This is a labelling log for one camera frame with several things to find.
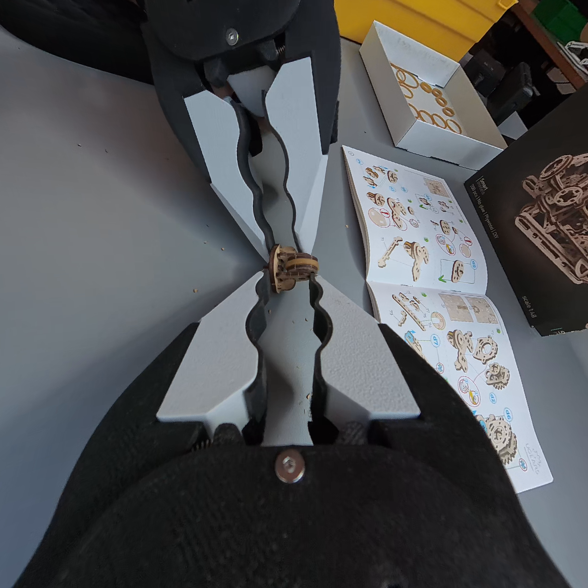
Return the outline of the group of wooden rings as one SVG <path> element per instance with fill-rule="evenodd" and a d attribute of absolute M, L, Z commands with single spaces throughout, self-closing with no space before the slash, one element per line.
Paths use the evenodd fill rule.
<path fill-rule="evenodd" d="M 464 134 L 456 111 L 441 87 L 429 84 L 392 62 L 390 66 L 415 120 L 449 130 L 454 134 Z"/>

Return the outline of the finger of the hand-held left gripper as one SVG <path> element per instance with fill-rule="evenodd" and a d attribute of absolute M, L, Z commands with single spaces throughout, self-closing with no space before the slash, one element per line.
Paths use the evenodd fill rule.
<path fill-rule="evenodd" d="M 263 191 L 251 168 L 251 129 L 243 106 L 202 91 L 184 99 L 210 185 L 263 259 L 275 245 Z"/>
<path fill-rule="evenodd" d="M 282 145 L 284 188 L 295 217 L 298 248 L 313 252 L 325 184 L 327 155 L 322 153 L 310 56 L 283 64 L 265 95 L 268 122 Z"/>

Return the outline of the small wooden gear assembly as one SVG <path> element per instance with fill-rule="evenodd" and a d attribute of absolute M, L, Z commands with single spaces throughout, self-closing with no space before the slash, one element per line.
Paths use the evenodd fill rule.
<path fill-rule="evenodd" d="M 298 282 L 308 281 L 319 271 L 319 261 L 294 247 L 275 245 L 269 254 L 269 276 L 276 293 L 292 290 Z"/>

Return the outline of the white cardboard tray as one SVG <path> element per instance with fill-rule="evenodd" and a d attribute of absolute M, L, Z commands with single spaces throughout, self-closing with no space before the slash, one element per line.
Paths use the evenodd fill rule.
<path fill-rule="evenodd" d="M 458 62 L 378 21 L 373 21 L 360 55 L 397 148 L 474 171 L 506 149 L 503 136 Z M 415 120 L 391 62 L 441 87 L 464 134 Z"/>

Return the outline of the nested yellow plastic bins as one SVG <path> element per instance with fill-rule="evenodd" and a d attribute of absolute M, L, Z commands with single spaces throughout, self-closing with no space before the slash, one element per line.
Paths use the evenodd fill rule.
<path fill-rule="evenodd" d="M 342 37 L 363 43 L 373 21 L 450 57 L 462 57 L 517 1 L 335 1 Z"/>

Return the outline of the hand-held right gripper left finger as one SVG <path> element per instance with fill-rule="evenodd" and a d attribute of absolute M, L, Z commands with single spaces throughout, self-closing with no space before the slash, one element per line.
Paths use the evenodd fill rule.
<path fill-rule="evenodd" d="M 268 387 L 259 338 L 268 301 L 269 275 L 260 271 L 202 317 L 158 421 L 201 422 L 210 436 L 231 423 L 251 442 L 262 440 Z"/>

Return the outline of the green plastic bin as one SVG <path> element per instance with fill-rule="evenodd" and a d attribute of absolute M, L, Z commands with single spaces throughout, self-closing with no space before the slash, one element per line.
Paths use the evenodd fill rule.
<path fill-rule="evenodd" d="M 579 41 L 587 24 L 587 18 L 570 1 L 540 1 L 533 15 L 563 43 Z"/>

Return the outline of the black product box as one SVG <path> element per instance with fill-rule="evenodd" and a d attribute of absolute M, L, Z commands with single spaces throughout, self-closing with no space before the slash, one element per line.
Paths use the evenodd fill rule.
<path fill-rule="evenodd" d="M 466 182 L 540 335 L 587 328 L 587 85 Z"/>

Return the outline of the grey desk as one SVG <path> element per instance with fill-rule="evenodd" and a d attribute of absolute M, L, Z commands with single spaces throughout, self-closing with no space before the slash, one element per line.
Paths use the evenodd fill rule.
<path fill-rule="evenodd" d="M 11 587 L 105 412 L 261 258 L 153 86 L 1 33 L 1 587 Z M 321 275 L 371 312 L 342 143 L 445 179 L 484 250 L 554 478 L 520 503 L 570 585 L 587 587 L 587 333 L 541 337 L 529 326 L 463 186 L 470 171 L 395 149 L 359 46 L 341 45 Z"/>

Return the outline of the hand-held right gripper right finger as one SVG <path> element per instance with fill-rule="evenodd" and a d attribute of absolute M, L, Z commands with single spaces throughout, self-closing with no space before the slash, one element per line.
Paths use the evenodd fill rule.
<path fill-rule="evenodd" d="M 414 419 L 420 409 L 378 322 L 320 276 L 309 283 L 315 312 L 313 443 L 334 443 L 348 423 Z"/>

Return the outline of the black device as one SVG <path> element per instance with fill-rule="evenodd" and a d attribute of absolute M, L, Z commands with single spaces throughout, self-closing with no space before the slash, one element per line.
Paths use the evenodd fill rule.
<path fill-rule="evenodd" d="M 508 70 L 481 49 L 463 69 L 476 92 L 486 99 L 486 108 L 497 126 L 526 107 L 534 96 L 532 72 L 525 62 Z"/>

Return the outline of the white instruction booklet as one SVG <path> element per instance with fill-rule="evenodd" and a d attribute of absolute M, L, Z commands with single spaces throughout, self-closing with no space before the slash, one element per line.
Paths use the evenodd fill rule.
<path fill-rule="evenodd" d="M 482 248 L 446 182 L 357 148 L 342 152 L 375 318 L 468 405 L 516 492 L 551 483 L 504 321 L 486 296 Z"/>

